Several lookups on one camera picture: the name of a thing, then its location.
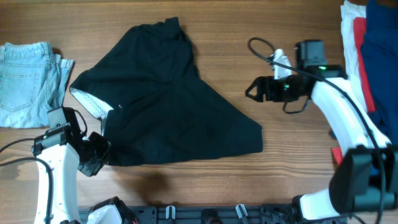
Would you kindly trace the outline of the black shorts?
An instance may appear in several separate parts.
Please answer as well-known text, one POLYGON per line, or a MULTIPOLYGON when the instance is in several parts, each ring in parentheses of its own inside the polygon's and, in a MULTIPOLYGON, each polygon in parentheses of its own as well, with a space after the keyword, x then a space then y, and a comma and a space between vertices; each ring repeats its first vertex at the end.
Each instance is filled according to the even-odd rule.
POLYGON ((177 17, 130 28, 70 93, 102 122, 109 165, 261 152, 262 126, 204 82, 177 17))

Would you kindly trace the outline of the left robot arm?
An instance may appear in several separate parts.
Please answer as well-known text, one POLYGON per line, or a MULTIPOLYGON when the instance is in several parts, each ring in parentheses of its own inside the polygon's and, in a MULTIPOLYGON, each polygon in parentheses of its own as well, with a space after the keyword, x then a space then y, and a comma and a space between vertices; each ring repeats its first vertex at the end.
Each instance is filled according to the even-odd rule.
POLYGON ((80 214, 76 175, 96 175, 108 162, 111 143, 80 129, 77 110, 50 110, 50 129, 34 139, 32 153, 39 170, 39 194, 35 223, 77 223, 80 214))

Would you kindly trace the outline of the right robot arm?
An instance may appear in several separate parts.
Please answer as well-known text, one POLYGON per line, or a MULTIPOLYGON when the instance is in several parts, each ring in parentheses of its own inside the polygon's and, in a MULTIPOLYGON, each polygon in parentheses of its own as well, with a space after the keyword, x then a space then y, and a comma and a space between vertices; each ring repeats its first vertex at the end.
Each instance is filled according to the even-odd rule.
POLYGON ((281 49, 273 49, 266 62, 271 77, 251 84, 257 102, 287 105, 305 97, 319 107, 337 139, 342 160, 329 186, 298 195, 280 217, 287 223, 322 223, 397 208, 397 148, 378 130, 356 99, 345 70, 330 65, 321 40, 295 45, 296 64, 281 49))

